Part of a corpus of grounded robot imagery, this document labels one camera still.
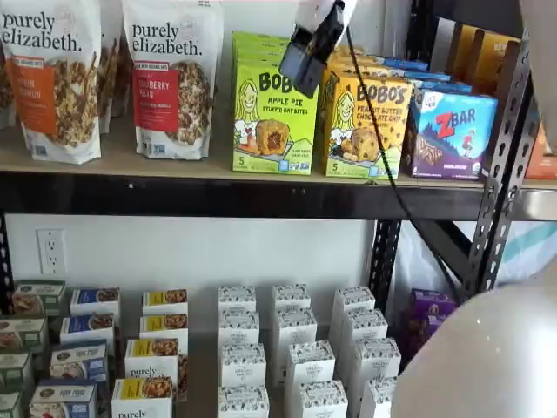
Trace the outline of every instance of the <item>blue box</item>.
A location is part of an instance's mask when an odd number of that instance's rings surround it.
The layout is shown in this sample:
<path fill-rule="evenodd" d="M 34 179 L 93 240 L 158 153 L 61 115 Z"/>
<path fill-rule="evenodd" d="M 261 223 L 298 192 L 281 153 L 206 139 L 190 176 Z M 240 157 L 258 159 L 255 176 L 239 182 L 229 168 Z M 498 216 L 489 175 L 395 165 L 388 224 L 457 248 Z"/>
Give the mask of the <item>blue box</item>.
<path fill-rule="evenodd" d="M 377 64 L 385 65 L 387 67 L 401 68 L 409 71 L 427 71 L 427 63 L 422 61 L 407 61 L 400 58 L 385 57 L 373 57 L 373 59 L 375 59 Z"/>
<path fill-rule="evenodd" d="M 443 81 L 419 80 L 417 78 L 408 78 L 408 81 L 414 86 L 414 89 L 435 90 L 445 93 L 471 93 L 472 86 L 464 83 L 445 83 Z"/>
<path fill-rule="evenodd" d="M 429 72 L 429 71 L 404 71 L 405 78 L 417 78 L 418 80 L 429 81 L 451 81 L 451 76 L 444 72 Z"/>
<path fill-rule="evenodd" d="M 91 418 L 97 415 L 97 387 L 92 381 L 61 379 L 41 381 L 31 398 L 30 416 L 60 411 L 65 418 Z"/>
<path fill-rule="evenodd" d="M 404 150 L 410 173 L 477 179 L 496 109 L 488 96 L 415 89 Z"/>

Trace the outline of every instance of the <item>yellow bobo's box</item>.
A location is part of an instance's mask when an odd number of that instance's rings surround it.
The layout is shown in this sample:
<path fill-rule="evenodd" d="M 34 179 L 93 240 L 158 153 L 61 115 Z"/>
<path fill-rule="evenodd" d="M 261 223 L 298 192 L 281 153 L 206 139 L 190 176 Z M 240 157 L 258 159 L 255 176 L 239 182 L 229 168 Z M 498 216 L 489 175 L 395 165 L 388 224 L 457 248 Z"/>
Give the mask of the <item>yellow bobo's box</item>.
<path fill-rule="evenodd" d="M 325 175 L 363 179 L 387 179 L 379 150 L 386 150 L 392 176 L 399 174 L 412 85 L 402 78 L 364 78 L 333 73 L 332 102 L 325 120 Z M 379 138 L 373 129 L 366 102 L 367 91 L 379 124 Z"/>

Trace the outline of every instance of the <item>electrical outlet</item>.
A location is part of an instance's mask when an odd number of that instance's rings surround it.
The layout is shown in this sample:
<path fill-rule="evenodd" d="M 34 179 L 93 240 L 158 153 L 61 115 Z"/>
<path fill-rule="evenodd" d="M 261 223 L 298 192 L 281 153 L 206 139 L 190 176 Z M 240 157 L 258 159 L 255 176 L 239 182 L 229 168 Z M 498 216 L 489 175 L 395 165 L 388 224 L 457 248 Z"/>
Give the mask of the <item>electrical outlet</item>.
<path fill-rule="evenodd" d="M 65 274 L 64 230 L 37 229 L 42 274 Z"/>

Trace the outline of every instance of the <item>green bobo's box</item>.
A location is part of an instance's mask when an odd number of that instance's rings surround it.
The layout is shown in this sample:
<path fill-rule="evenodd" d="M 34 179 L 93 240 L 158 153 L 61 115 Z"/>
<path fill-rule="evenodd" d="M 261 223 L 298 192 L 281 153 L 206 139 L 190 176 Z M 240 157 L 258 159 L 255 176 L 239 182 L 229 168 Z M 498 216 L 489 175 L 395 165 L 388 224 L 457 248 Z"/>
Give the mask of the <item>green bobo's box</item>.
<path fill-rule="evenodd" d="M 279 73 L 280 59 L 236 63 L 234 171 L 311 172 L 317 95 L 297 92 Z"/>

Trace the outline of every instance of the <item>green box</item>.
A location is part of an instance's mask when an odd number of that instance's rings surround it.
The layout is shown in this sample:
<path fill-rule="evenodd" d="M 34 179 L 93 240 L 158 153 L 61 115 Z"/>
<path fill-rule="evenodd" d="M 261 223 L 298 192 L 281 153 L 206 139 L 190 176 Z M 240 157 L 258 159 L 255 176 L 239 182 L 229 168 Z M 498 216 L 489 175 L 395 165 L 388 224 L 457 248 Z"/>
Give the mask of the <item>green box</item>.
<path fill-rule="evenodd" d="M 14 388 L 0 390 L 0 416 L 3 418 L 23 418 L 23 393 Z"/>
<path fill-rule="evenodd" d="M 29 349 L 33 354 L 48 346 L 46 318 L 43 316 L 0 316 L 0 352 Z"/>
<path fill-rule="evenodd" d="M 310 174 L 317 95 L 279 73 L 278 57 L 239 59 L 232 170 Z"/>
<path fill-rule="evenodd" d="M 232 38 L 232 98 L 234 98 L 236 90 L 236 62 L 239 59 L 266 59 L 269 56 L 282 59 L 288 45 L 288 39 L 265 37 L 246 32 L 234 33 L 241 34 L 241 36 L 238 39 Z"/>
<path fill-rule="evenodd" d="M 4 387 L 26 390 L 33 384 L 30 351 L 0 353 L 0 381 Z"/>
<path fill-rule="evenodd" d="M 14 311 L 21 315 L 65 314 L 63 280 L 19 280 L 13 294 Z"/>

